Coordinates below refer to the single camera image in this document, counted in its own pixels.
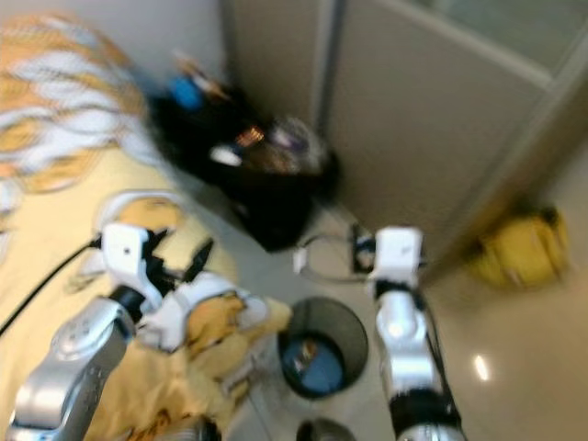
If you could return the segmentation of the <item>black mesh waste bin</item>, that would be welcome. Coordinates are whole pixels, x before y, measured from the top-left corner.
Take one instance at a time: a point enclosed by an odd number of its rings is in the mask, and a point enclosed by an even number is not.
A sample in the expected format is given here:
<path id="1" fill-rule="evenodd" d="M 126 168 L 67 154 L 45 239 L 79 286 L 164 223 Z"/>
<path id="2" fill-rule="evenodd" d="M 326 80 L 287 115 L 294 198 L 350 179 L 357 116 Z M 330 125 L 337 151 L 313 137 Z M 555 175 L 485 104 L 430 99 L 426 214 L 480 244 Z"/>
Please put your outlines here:
<path id="1" fill-rule="evenodd" d="M 327 297 L 295 302 L 287 328 L 278 333 L 277 353 L 281 340 L 302 336 L 319 337 L 333 345 L 344 366 L 344 390 L 364 374 L 368 361 L 368 335 L 356 312 L 343 302 Z"/>

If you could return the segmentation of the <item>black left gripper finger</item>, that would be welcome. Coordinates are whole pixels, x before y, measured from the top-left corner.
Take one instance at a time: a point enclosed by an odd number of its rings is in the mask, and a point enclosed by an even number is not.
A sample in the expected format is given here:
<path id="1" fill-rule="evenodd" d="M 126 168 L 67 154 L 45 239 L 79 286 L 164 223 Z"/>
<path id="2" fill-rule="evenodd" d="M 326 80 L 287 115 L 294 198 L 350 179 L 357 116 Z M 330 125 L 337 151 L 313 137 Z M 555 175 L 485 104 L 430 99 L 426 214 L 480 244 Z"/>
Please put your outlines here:
<path id="1" fill-rule="evenodd" d="M 205 270 L 214 248 L 214 241 L 203 241 L 203 243 L 195 249 L 195 253 L 193 253 L 192 259 L 190 259 L 187 266 L 187 282 L 194 281 L 198 274 L 201 274 L 203 270 Z"/>

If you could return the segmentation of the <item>beige wardrobe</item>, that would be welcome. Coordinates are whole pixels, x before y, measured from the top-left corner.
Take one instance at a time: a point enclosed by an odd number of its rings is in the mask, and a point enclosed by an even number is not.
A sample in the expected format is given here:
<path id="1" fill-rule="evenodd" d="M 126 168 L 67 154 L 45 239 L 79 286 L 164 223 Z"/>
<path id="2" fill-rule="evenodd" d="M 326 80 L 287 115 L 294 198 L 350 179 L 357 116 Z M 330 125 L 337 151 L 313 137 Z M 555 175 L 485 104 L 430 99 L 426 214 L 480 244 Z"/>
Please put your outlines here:
<path id="1" fill-rule="evenodd" d="M 588 0 L 220 0 L 232 80 L 310 123 L 362 226 L 456 265 L 588 138 Z"/>

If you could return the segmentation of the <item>small blue object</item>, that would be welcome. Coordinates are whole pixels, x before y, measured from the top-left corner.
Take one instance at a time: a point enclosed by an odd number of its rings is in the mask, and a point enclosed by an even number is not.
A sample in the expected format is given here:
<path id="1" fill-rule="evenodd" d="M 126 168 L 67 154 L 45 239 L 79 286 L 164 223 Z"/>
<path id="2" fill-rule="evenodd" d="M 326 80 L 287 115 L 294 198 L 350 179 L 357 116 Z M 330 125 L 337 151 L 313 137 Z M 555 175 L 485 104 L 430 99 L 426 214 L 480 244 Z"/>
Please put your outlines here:
<path id="1" fill-rule="evenodd" d="M 203 91 L 189 76 L 173 76 L 168 83 L 169 96 L 174 104 L 186 112 L 197 112 L 203 106 Z"/>

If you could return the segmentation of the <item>grey robot left foot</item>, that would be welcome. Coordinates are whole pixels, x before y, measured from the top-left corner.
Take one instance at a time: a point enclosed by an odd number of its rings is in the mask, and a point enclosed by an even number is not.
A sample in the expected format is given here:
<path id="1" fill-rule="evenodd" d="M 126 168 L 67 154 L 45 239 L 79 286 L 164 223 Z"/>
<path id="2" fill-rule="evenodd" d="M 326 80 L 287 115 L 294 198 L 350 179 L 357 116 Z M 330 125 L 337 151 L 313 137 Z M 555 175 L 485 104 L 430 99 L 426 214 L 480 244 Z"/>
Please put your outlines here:
<path id="1" fill-rule="evenodd" d="M 221 441 L 221 433 L 207 417 L 189 417 L 171 425 L 159 441 Z"/>

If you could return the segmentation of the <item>yellow bag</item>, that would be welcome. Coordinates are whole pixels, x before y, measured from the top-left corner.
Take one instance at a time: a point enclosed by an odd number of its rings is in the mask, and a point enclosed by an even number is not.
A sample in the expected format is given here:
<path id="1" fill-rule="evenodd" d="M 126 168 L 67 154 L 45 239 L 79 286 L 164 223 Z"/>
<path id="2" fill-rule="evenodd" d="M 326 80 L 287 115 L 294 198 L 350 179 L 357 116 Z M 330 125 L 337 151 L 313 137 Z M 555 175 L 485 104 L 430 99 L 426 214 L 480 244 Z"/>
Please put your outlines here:
<path id="1" fill-rule="evenodd" d="M 475 243 L 466 268 L 504 289 L 541 288 L 570 268 L 570 239 L 561 211 L 529 211 L 487 232 Z"/>

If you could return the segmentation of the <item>blue rubbish item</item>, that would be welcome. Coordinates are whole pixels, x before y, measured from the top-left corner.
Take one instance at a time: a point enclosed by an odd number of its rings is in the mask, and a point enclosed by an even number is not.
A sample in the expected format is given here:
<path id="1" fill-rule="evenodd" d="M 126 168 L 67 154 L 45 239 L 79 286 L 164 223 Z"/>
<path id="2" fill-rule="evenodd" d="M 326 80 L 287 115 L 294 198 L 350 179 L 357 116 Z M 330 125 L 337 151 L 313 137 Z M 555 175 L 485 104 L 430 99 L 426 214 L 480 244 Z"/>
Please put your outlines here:
<path id="1" fill-rule="evenodd" d="M 312 400 L 345 389 L 345 372 L 332 344 L 315 336 L 287 337 L 278 342 L 282 378 L 295 394 Z"/>

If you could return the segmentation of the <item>yellow cartoon print blanket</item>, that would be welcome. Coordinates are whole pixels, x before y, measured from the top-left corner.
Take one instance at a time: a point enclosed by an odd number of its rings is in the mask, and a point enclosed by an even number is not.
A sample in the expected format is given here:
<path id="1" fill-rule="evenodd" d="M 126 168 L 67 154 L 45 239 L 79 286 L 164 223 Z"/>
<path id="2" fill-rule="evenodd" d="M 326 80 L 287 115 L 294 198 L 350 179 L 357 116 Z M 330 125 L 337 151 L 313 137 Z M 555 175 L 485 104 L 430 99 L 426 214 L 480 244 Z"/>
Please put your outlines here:
<path id="1" fill-rule="evenodd" d="M 287 303 L 238 286 L 226 243 L 195 213 L 159 150 L 130 62 L 70 14 L 26 14 L 0 29 L 0 419 L 56 329 L 114 286 L 89 243 L 110 223 L 169 232 L 181 270 L 203 241 L 230 290 L 187 318 L 167 354 L 135 341 L 107 382 L 84 441 L 159 441 L 189 417 L 222 438 L 251 390 L 259 348 L 287 327 Z"/>

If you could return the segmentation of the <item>black bag with clutter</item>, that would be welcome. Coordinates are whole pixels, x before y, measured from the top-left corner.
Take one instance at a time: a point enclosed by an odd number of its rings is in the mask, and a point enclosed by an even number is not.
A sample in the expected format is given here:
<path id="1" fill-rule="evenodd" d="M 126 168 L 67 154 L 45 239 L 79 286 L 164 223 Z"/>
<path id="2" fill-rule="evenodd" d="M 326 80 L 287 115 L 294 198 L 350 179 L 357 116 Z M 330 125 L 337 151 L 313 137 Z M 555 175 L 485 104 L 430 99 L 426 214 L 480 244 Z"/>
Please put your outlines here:
<path id="1" fill-rule="evenodd" d="M 193 56 L 173 56 L 173 76 L 189 76 L 205 101 L 197 112 L 186 112 L 168 86 L 151 97 L 164 159 L 219 190 L 266 251 L 293 247 L 310 226 L 315 201 L 330 198 L 339 185 L 339 156 L 305 121 L 262 113 L 242 89 L 203 72 Z"/>

